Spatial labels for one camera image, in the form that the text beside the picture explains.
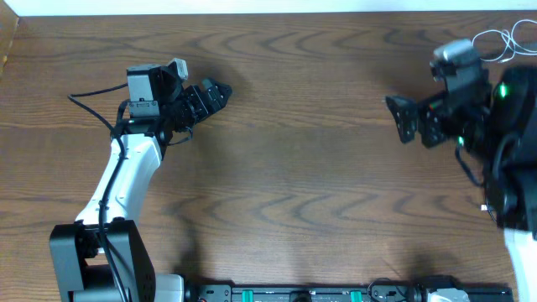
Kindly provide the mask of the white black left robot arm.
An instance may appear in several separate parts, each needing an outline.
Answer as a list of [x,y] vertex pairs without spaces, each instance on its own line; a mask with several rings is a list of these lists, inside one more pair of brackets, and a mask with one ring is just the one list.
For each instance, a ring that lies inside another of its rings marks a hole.
[[105,121],[111,153],[86,207],[50,234],[50,253],[63,301],[198,301],[196,286],[178,274],[158,274],[138,231],[143,202],[174,133],[223,109],[232,88],[212,78],[185,86],[184,60],[126,70],[128,99],[116,122]]

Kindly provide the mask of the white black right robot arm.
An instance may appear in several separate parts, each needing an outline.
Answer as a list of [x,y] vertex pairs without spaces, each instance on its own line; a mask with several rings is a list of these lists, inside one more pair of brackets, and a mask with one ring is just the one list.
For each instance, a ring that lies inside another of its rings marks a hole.
[[436,69],[446,88],[421,102],[386,96],[402,143],[421,136],[433,148],[453,139],[482,163],[487,212],[502,229],[519,299],[536,299],[536,68],[507,68],[497,85],[480,65]]

